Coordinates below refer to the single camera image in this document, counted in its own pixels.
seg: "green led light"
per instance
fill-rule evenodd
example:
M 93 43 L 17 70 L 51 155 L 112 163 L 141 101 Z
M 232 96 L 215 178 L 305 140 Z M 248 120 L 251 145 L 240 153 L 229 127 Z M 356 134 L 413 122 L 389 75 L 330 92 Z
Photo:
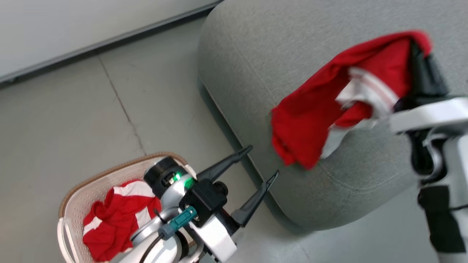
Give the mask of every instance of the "green led light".
M 189 178 L 183 183 L 183 186 L 189 189 L 190 187 L 192 187 L 194 183 L 195 183 L 195 180 L 193 180 L 193 178 Z
M 174 180 L 174 182 L 177 182 L 180 180 L 180 174 L 175 174 L 175 176 L 172 178 L 172 180 Z

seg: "red and white shirt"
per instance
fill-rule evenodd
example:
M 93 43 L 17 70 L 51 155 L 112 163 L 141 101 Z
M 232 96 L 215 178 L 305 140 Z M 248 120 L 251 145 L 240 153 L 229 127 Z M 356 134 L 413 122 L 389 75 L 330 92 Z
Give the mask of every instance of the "red and white shirt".
M 142 180 L 113 187 L 83 220 L 83 243 L 96 261 L 110 261 L 132 247 L 131 235 L 161 211 L 161 203 Z
M 411 89 L 412 42 L 425 57 L 431 52 L 431 42 L 421 31 L 353 46 L 273 108 L 272 144 L 285 164 L 298 162 L 311 169 L 339 146 L 350 129 L 389 116 Z

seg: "gray floor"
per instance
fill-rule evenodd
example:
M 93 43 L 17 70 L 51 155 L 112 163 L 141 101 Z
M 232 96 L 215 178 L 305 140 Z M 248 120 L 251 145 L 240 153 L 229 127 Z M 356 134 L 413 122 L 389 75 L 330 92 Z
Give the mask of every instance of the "gray floor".
M 204 18 L 48 70 L 0 89 L 0 258 L 63 262 L 56 236 L 63 196 L 106 168 L 173 151 L 202 170 L 236 143 L 197 82 Z M 228 211 L 256 190 L 230 168 Z M 436 262 L 416 189 L 364 218 L 292 234 L 262 204 L 230 262 Z

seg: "plastic basket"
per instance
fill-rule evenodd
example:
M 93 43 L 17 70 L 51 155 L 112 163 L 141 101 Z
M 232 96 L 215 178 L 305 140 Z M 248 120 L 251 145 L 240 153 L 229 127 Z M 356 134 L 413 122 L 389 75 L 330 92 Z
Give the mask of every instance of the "plastic basket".
M 57 225 L 58 245 L 67 263 L 94 262 L 87 246 L 83 244 L 83 219 L 89 213 L 91 205 L 97 200 L 103 201 L 112 187 L 128 180 L 143 179 L 145 171 L 165 156 L 171 156 L 189 173 L 196 175 L 182 157 L 174 153 L 160 152 L 108 169 L 68 192 L 60 205 Z

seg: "gray fabric pouf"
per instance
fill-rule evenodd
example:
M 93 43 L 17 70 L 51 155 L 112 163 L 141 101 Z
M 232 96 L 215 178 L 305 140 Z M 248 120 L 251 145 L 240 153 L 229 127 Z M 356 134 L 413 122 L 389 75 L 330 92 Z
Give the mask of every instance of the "gray fabric pouf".
M 328 229 L 355 221 L 414 184 L 410 146 L 387 123 L 353 131 L 307 171 L 285 167 L 271 146 L 270 110 L 352 45 L 424 29 L 452 91 L 466 92 L 465 0 L 226 0 L 209 15 L 199 46 L 200 78 L 273 197 L 292 221 Z

